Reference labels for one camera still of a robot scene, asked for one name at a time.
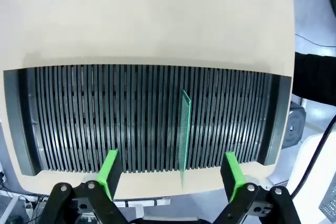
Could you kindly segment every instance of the silver screw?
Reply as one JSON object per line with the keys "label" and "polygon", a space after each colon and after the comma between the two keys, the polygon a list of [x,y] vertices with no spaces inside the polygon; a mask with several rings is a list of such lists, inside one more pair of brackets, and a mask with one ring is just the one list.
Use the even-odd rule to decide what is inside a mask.
{"label": "silver screw", "polygon": [[275,189],[275,193],[276,193],[277,195],[280,195],[280,194],[282,194],[282,191],[281,191],[280,188],[276,188],[276,189]]}
{"label": "silver screw", "polygon": [[88,184],[88,187],[89,187],[89,189],[94,189],[94,183],[92,183],[92,182],[90,182],[89,184]]}
{"label": "silver screw", "polygon": [[248,186],[247,186],[247,190],[249,190],[249,191],[254,191],[254,186],[253,186],[253,185],[248,185]]}

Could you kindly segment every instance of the black sleeve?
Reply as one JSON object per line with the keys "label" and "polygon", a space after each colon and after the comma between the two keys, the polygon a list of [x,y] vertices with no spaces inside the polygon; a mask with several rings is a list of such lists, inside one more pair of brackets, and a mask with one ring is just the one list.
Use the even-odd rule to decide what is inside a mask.
{"label": "black sleeve", "polygon": [[336,105],[336,57],[295,53],[293,94]]}

